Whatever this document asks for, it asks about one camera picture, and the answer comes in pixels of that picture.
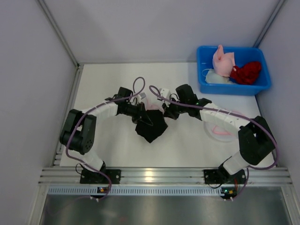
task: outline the white tabletop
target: white tabletop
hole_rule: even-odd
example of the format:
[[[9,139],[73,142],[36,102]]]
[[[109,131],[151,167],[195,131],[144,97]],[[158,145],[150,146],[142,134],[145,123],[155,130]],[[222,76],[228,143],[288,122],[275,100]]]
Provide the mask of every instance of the white tabletop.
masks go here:
[[[189,84],[198,98],[207,98],[227,110],[235,110],[250,118],[259,114],[255,97],[208,95],[199,91],[196,63],[137,63],[85,65],[74,108],[83,110],[101,103],[118,93],[119,87],[132,90],[136,77],[146,80],[144,92],[150,102],[160,103],[149,91],[149,85],[175,88]],[[138,81],[136,91],[142,86]],[[135,132],[131,118],[118,115],[97,126],[94,146],[107,166],[119,167],[218,167],[239,150],[238,140],[220,142],[204,130],[204,123],[187,114],[175,121],[166,118],[167,130],[158,139],[148,143]],[[269,154],[258,166],[274,162]],[[60,166],[75,166],[65,152]]]

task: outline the gray wall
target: gray wall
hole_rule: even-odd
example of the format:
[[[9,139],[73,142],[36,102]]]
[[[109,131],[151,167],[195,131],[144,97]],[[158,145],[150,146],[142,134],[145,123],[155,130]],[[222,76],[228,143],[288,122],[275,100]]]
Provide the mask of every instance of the gray wall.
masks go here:
[[[264,39],[261,49],[273,86],[258,96],[300,197],[300,1],[289,0]]]
[[[252,46],[278,0],[45,0],[80,62],[195,60]]]
[[[0,224],[25,224],[75,68],[34,0],[0,1]]]

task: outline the red cloth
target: red cloth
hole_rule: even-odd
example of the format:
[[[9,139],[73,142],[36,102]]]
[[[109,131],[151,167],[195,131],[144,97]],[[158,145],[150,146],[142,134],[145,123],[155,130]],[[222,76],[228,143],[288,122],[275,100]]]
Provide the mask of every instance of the red cloth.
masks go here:
[[[253,84],[257,80],[261,69],[262,66],[260,62],[250,62],[242,68],[234,66],[230,77],[239,84]]]

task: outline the blue bin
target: blue bin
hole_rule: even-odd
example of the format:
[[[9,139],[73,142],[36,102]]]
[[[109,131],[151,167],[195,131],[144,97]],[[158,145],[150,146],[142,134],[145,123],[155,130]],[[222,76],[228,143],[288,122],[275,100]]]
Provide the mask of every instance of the blue bin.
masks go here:
[[[258,48],[244,47],[224,47],[224,53],[234,52],[235,64],[240,68],[252,61],[259,61],[262,64],[262,70],[254,84],[206,83],[205,76],[208,71],[204,71],[203,74],[202,71],[204,69],[213,68],[212,57],[217,48],[217,46],[200,46],[197,49],[198,82],[202,93],[253,96],[261,90],[266,90],[271,86],[270,75],[262,51]]]

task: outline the pink bag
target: pink bag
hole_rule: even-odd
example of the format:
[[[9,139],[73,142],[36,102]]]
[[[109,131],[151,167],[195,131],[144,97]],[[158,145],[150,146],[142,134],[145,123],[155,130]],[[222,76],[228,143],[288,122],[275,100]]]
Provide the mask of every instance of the pink bag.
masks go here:
[[[212,65],[216,74],[230,77],[230,73],[235,66],[234,53],[230,52],[224,54],[223,46],[219,45],[213,56]]]

